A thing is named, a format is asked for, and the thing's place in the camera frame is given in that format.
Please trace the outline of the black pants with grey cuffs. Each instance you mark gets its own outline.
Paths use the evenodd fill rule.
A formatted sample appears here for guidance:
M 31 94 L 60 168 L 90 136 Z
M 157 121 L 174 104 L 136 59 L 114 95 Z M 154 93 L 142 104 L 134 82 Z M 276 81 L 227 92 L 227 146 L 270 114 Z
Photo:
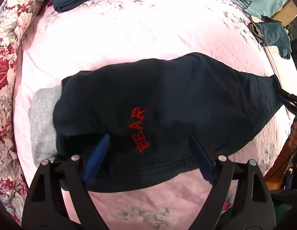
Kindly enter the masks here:
M 125 192 L 197 169 L 189 138 L 229 156 L 281 107 L 276 76 L 201 53 L 80 71 L 38 90 L 29 108 L 34 163 L 79 155 L 89 191 Z

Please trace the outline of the dark teal garment pile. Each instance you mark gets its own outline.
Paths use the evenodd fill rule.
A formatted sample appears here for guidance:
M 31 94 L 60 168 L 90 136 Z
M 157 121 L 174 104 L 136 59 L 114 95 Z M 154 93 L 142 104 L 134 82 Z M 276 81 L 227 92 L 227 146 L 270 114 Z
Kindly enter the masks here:
M 289 60 L 291 44 L 288 33 L 282 23 L 262 15 L 260 22 L 250 22 L 248 27 L 262 46 L 276 46 L 281 58 Z

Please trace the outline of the pink floral bed sheet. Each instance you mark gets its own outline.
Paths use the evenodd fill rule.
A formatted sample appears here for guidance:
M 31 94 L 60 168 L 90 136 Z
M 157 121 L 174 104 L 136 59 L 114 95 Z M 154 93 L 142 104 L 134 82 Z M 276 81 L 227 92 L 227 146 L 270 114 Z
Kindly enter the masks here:
M 292 60 L 270 63 L 248 30 L 249 19 L 229 0 L 93 0 L 58 13 L 40 10 L 23 37 L 14 90 L 17 154 L 30 186 L 37 170 L 32 158 L 28 109 L 41 88 L 59 85 L 81 70 L 156 58 L 171 60 L 203 53 L 230 67 L 260 76 L 277 73 L 284 89 Z M 282 106 L 263 130 L 230 160 L 258 162 L 265 175 L 290 133 L 293 115 Z M 110 229 L 188 229 L 211 185 L 199 170 L 179 174 L 157 186 L 90 196 Z

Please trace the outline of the red rose floral quilt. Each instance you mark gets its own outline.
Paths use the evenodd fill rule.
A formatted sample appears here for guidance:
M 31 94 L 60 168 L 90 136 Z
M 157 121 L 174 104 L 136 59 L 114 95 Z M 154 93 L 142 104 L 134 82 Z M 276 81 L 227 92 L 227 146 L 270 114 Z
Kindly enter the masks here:
M 0 0 L 0 226 L 7 219 L 21 226 L 28 186 L 17 156 L 13 132 L 13 95 L 19 47 L 41 9 L 38 0 Z

